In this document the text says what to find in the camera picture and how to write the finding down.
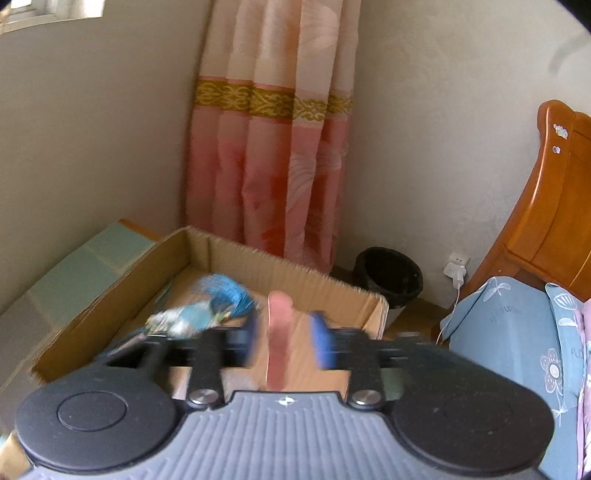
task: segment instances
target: window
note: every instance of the window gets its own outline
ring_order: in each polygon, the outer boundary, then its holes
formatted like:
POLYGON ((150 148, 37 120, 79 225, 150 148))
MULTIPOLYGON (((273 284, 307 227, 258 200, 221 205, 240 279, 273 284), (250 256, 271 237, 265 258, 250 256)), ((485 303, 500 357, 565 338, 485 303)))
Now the window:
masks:
POLYGON ((0 34, 48 22, 101 17, 105 0, 12 0, 0 12, 0 34))

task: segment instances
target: pink curtain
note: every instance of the pink curtain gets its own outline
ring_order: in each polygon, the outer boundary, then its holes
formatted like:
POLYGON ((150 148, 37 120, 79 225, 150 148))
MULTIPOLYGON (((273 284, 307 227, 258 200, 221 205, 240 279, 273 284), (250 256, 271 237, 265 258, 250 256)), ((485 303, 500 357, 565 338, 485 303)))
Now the pink curtain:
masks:
POLYGON ((200 64, 187 222, 328 272, 361 0, 215 0, 200 64))

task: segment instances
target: white charging cable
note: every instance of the white charging cable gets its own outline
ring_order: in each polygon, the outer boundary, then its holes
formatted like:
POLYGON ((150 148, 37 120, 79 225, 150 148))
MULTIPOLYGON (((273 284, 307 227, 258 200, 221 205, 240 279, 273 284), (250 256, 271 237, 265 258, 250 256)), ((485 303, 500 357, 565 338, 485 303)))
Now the white charging cable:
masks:
POLYGON ((446 330, 447 326, 452 321, 453 314, 456 312, 457 302, 460 300, 460 288, 462 288, 462 285, 464 285, 464 276, 466 275, 466 267, 464 267, 462 265, 456 265, 456 267, 457 268, 454 269, 453 277, 452 277, 453 287, 457 289, 456 302, 453 304, 453 310, 450 313, 449 320, 446 322, 446 324, 443 326, 443 328, 439 332, 439 335, 437 336, 437 340, 435 341, 435 345, 437 345, 439 343, 439 340, 441 339, 443 332, 446 330))

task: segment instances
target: wooden headboard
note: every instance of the wooden headboard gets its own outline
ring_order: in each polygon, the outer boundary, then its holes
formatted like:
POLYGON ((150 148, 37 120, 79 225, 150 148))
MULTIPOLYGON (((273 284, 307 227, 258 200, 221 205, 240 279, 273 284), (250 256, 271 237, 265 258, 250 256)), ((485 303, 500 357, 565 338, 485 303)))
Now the wooden headboard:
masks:
POLYGON ((554 282, 591 298, 591 118, 550 100, 538 110, 540 152, 505 227, 460 298, 505 275, 554 282))

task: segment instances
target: silver bolt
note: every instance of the silver bolt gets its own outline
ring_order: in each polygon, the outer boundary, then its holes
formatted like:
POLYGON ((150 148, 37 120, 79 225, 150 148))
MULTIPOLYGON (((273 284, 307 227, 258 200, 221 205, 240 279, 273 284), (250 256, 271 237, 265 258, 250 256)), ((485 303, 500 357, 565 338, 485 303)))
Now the silver bolt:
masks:
POLYGON ((212 405, 217 402, 220 396, 217 394, 215 390, 211 388, 199 388, 198 390, 193 390, 189 394, 189 400, 197 405, 212 405))
POLYGON ((382 400, 382 395, 375 390, 359 390, 351 396, 351 400, 357 405, 371 407, 382 400))

